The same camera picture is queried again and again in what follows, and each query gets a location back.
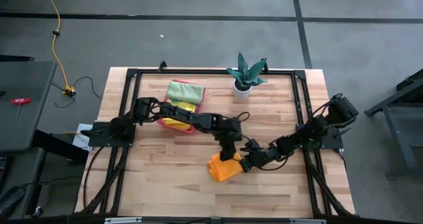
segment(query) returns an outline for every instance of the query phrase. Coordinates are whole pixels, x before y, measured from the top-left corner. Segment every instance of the potted plant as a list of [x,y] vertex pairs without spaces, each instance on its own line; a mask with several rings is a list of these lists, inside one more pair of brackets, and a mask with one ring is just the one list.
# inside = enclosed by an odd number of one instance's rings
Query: potted plant
[[233,81],[233,94],[237,98],[247,98],[253,86],[261,83],[267,83],[264,79],[257,77],[266,65],[266,59],[261,59],[255,63],[250,69],[249,65],[241,53],[238,54],[238,71],[231,68],[226,70],[235,78]]

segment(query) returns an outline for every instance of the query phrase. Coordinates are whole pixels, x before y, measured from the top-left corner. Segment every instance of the white pot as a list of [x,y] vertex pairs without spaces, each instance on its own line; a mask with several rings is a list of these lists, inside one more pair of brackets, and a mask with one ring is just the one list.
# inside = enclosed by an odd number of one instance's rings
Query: white pot
[[233,84],[232,84],[232,91],[233,91],[233,94],[235,95],[235,97],[240,98],[240,99],[248,98],[250,93],[251,93],[252,86],[247,91],[239,91],[235,86],[235,81],[236,80],[234,80]]

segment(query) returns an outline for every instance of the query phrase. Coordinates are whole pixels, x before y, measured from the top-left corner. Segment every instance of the red container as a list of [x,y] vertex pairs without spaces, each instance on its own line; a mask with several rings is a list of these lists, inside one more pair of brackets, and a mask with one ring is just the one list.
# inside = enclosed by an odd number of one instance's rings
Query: red container
[[[188,83],[188,82],[185,82],[185,81],[180,81],[180,80],[177,80],[177,79],[173,79],[172,81],[174,81],[174,82],[178,82],[178,83]],[[204,94],[205,94],[205,93],[206,93],[206,88],[204,88],[204,91],[203,91],[203,98],[201,99],[201,103],[203,103],[203,99],[204,99]],[[201,103],[200,103],[200,104],[196,107],[195,113],[198,113],[198,111],[200,110]],[[188,128],[187,130],[181,130],[181,129],[177,129],[177,128],[172,128],[172,127],[170,127],[170,126],[166,126],[166,125],[164,125],[164,123],[163,123],[163,119],[162,119],[162,118],[160,118],[159,120],[157,120],[157,123],[158,123],[160,126],[163,126],[164,128],[170,128],[170,129],[172,129],[172,130],[180,131],[180,132],[187,133],[187,134],[191,134],[191,133],[194,133],[194,132],[196,131],[196,129],[194,128],[194,126],[190,126],[190,128]]]

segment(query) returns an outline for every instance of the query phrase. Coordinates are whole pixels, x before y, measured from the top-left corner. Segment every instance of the yellow cloth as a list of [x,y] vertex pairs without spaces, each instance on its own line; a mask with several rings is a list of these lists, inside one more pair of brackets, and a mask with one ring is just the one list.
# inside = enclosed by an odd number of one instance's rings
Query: yellow cloth
[[[234,154],[233,158],[238,161],[241,160],[238,152]],[[207,166],[213,179],[217,182],[222,182],[243,171],[241,165],[235,160],[221,161],[219,153],[212,156]]]
[[[196,111],[196,106],[194,104],[190,104],[189,102],[183,102],[183,101],[177,101],[177,100],[173,100],[173,99],[168,99],[168,101],[170,104],[172,104],[173,106],[178,106],[182,109],[188,110],[190,112],[195,112]],[[174,119],[171,118],[163,118],[163,124],[171,127],[171,128],[175,128],[178,130],[188,130],[190,129],[190,124],[186,124],[183,122],[178,122]]]

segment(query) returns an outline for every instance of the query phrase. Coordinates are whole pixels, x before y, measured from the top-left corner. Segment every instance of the succulent plant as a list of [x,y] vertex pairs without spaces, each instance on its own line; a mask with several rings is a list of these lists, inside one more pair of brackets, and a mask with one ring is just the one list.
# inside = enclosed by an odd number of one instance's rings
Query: succulent plant
[[245,62],[245,59],[241,53],[238,54],[238,71],[231,68],[226,70],[237,80],[242,87],[257,86],[261,83],[267,83],[264,79],[257,77],[266,65],[266,60],[261,59],[255,63],[250,69],[249,65]]

